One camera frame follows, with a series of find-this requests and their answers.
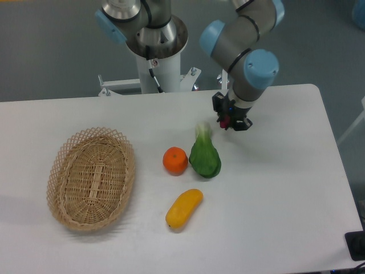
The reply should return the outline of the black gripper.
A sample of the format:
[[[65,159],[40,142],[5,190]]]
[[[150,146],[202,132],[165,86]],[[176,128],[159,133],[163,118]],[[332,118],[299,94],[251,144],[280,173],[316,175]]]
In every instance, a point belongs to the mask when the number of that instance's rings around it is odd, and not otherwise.
[[[235,131],[246,131],[252,125],[252,121],[247,118],[249,108],[240,108],[236,105],[236,100],[230,100],[228,95],[217,92],[212,97],[213,109],[217,113],[220,127],[224,127],[227,131],[232,128]],[[223,119],[222,116],[229,116],[230,119]]]

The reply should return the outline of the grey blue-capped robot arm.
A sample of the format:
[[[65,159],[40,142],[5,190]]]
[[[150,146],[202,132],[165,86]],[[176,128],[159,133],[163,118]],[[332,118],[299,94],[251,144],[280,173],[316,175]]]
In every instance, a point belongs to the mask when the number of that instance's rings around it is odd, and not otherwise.
[[[281,1],[234,1],[237,18],[216,20],[202,32],[199,44],[233,79],[226,94],[213,96],[213,109],[223,129],[245,131],[247,114],[279,71],[276,56],[252,46],[282,20]],[[145,94],[182,90],[180,54],[188,42],[184,22],[172,14],[170,1],[103,1],[95,13],[101,30],[135,55]]]

